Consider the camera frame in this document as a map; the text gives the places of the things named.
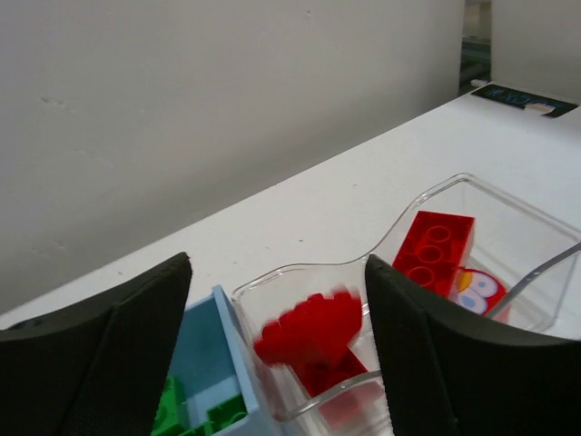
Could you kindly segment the red green top lego stack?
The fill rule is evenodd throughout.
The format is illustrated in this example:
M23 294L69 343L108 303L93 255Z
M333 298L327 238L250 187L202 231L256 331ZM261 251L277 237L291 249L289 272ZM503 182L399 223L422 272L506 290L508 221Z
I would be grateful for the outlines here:
M334 368L323 364L291 365L291 368L308 399L313 399L353 377L369 375L366 367L349 348ZM337 430L361 416L364 407L383 393L377 381L366 381L327 401L319 407L319 411L330 428Z

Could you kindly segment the red curved lego brick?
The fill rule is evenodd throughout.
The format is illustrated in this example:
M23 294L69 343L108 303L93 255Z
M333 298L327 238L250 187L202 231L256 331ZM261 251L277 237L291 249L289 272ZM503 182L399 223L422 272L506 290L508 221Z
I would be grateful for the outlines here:
M267 365L336 367L362 327L356 289L315 293L264 324L253 349Z

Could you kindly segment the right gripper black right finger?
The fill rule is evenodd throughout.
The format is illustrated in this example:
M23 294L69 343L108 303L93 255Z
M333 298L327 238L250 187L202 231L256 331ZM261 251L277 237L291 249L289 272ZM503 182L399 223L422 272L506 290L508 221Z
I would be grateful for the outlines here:
M577 435L580 344L470 312L377 256L365 266L397 435Z

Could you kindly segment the red flower lego piece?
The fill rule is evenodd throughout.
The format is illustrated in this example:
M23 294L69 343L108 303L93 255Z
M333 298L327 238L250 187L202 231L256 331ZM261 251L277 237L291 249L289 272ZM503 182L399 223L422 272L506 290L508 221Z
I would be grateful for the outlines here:
M461 268L448 299L473 313L487 316L506 295L505 285L494 276Z

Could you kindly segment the red green lego stack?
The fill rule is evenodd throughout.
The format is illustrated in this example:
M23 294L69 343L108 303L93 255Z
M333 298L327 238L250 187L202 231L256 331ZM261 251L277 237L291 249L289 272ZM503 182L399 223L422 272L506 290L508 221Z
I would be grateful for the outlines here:
M217 435L248 415L233 376L187 393L176 376L165 380L151 435Z
M334 368L323 364L291 365L291 368L308 399L313 399L353 377L369 375L366 367L349 348ZM330 428L337 430L361 416L364 407L383 393L377 381L366 381L327 401L319 407L319 411Z

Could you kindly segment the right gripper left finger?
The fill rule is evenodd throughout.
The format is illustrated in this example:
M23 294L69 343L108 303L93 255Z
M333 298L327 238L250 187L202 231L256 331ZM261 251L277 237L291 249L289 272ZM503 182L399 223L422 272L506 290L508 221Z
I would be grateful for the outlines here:
M178 253L3 329L2 434L151 434L191 279Z

